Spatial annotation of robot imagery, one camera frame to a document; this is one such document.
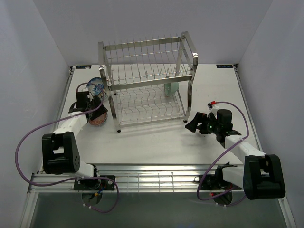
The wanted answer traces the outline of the pale green bowl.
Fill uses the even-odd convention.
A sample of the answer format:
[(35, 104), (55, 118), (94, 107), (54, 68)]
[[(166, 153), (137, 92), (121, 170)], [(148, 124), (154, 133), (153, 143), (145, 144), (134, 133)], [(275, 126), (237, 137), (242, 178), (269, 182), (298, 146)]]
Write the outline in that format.
[(179, 83), (178, 82), (172, 82), (172, 83), (165, 83), (164, 84), (164, 91), (165, 96), (173, 96), (177, 91), (179, 90)]

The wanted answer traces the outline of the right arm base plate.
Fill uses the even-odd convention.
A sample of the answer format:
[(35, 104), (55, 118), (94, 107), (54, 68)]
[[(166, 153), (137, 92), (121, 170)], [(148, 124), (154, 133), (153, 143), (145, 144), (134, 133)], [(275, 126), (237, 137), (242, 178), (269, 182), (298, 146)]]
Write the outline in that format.
[(223, 179), (223, 170), (224, 168), (235, 168), (236, 165), (232, 165), (229, 162), (225, 165), (218, 165), (214, 174), (207, 174), (204, 180), (203, 175), (198, 176), (198, 180), (194, 181), (198, 183), (197, 192), (200, 190), (229, 190), (228, 193), (221, 195), (221, 192), (211, 192), (210, 196), (215, 203), (218, 203), (221, 206), (232, 206), (233, 194), (232, 190), (240, 189), (237, 185), (227, 182)]

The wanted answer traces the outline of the blue patterned white bowl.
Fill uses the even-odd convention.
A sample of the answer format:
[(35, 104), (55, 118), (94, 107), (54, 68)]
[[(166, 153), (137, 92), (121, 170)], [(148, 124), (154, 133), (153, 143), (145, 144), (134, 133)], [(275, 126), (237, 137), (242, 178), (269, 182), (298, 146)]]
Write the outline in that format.
[(103, 92), (105, 91), (104, 84), (102, 82), (102, 79), (100, 77), (94, 77), (92, 78), (88, 84), (86, 85), (88, 91), (98, 97), (103, 96)]

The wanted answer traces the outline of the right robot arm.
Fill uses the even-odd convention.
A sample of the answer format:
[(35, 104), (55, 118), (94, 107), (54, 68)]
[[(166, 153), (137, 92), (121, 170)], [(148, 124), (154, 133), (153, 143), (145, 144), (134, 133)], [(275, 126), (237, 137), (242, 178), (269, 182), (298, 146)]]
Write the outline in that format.
[(186, 129), (201, 134), (214, 134), (221, 146), (232, 152), (242, 166), (219, 165), (214, 175), (201, 177), (201, 189), (225, 189), (228, 186), (244, 190), (250, 200), (280, 199), (285, 196), (285, 183), (280, 159), (267, 155), (246, 142), (233, 130), (232, 112), (227, 109), (196, 113)]

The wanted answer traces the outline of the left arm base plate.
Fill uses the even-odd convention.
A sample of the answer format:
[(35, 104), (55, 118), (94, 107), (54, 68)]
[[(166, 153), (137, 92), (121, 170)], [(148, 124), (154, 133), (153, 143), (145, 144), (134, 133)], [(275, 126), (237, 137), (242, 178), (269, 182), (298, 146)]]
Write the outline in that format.
[(74, 182), (73, 190), (79, 191), (93, 191), (93, 190), (110, 190), (113, 191), (115, 189), (115, 185), (113, 181), (116, 180), (116, 176), (108, 175), (101, 176), (103, 178), (107, 178), (110, 180), (98, 179), (98, 180), (76, 180)]

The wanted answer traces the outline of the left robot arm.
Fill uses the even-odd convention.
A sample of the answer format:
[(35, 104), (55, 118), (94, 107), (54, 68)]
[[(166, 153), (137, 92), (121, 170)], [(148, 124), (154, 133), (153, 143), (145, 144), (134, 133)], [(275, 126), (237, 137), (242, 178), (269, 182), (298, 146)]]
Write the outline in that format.
[(97, 167), (81, 160), (76, 136), (89, 120), (106, 113), (99, 97), (92, 96), (89, 91), (76, 92), (76, 102), (68, 111), (69, 118), (53, 133), (42, 136), (44, 172), (85, 177), (84, 184), (91, 190), (97, 189), (101, 184)]

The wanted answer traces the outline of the red blue zigzag bowl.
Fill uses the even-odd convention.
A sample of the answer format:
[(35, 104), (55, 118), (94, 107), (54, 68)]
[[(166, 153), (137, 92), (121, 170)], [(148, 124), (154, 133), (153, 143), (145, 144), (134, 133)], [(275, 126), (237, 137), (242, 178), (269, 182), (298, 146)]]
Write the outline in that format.
[(108, 117), (108, 114), (106, 112), (94, 120), (89, 120), (88, 123), (92, 126), (101, 126), (107, 120), (107, 117)]

